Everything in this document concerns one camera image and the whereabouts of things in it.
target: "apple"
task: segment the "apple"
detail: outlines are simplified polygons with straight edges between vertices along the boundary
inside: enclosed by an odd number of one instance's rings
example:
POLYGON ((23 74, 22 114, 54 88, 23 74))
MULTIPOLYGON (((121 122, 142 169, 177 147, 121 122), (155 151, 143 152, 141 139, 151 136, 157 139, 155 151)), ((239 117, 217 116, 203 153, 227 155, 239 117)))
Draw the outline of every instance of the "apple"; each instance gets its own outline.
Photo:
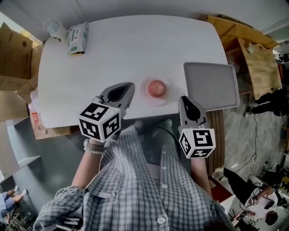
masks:
POLYGON ((148 84, 148 92, 151 97, 160 98, 166 93, 166 85, 160 80, 153 80, 148 84))

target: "checkered shirt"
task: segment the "checkered shirt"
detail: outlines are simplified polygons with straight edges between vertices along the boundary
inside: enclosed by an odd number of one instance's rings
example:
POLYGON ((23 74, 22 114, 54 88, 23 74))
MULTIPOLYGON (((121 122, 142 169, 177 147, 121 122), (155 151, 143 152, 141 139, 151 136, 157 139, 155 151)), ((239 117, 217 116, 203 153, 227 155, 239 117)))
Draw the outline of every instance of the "checkered shirt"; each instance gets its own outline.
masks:
POLYGON ((174 140, 162 147, 160 188, 150 177, 134 126, 118 141, 106 143, 101 171, 85 190, 59 190, 34 224, 42 230, 83 205, 83 230, 196 230, 222 221, 234 230, 224 209, 189 176, 177 157, 174 140))

